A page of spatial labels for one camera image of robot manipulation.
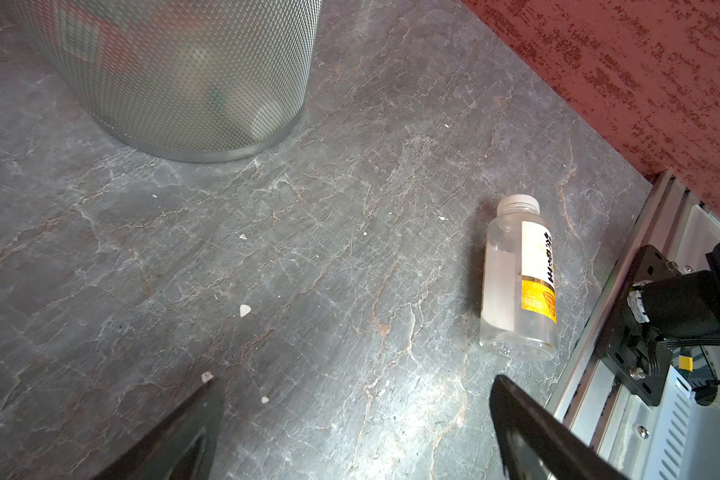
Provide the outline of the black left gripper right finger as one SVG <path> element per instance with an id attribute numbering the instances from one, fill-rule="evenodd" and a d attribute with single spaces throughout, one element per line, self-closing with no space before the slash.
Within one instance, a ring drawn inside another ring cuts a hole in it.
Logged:
<path id="1" fill-rule="evenodd" d="M 505 375 L 493 381 L 490 413 L 509 479 L 624 477 Z"/>

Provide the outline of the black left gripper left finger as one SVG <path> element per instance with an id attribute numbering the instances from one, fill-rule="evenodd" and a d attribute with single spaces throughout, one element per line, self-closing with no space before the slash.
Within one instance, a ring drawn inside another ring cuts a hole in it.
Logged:
<path id="1" fill-rule="evenodd" d="M 209 380 L 96 477 L 209 478 L 224 404 L 224 389 L 219 380 Z"/>

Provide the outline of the yellow white label bottle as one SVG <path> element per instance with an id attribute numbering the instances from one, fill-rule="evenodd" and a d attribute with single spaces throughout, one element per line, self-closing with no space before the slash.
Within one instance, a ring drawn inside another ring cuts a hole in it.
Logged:
<path id="1" fill-rule="evenodd" d="M 557 353 L 552 234 L 538 201 L 503 198 L 486 229 L 480 345 L 503 356 L 549 361 Z"/>

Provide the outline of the grey mesh waste bin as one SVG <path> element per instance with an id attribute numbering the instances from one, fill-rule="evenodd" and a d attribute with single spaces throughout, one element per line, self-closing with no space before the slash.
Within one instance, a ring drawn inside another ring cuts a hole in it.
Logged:
<path id="1" fill-rule="evenodd" d="M 111 136 L 183 162 L 246 158 L 305 102 L 317 1 L 11 1 L 9 11 Z"/>

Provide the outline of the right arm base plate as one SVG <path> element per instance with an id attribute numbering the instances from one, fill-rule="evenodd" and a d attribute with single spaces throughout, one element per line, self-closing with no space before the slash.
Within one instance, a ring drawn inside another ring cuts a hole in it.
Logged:
<path id="1" fill-rule="evenodd" d="M 635 254 L 626 277 L 617 290 L 604 328 L 599 336 L 596 354 L 633 395 L 649 407 L 661 403 L 672 351 L 650 346 L 659 332 L 649 324 L 634 319 L 627 299 L 631 287 L 652 281 L 673 278 L 679 272 L 652 245 L 642 246 Z"/>

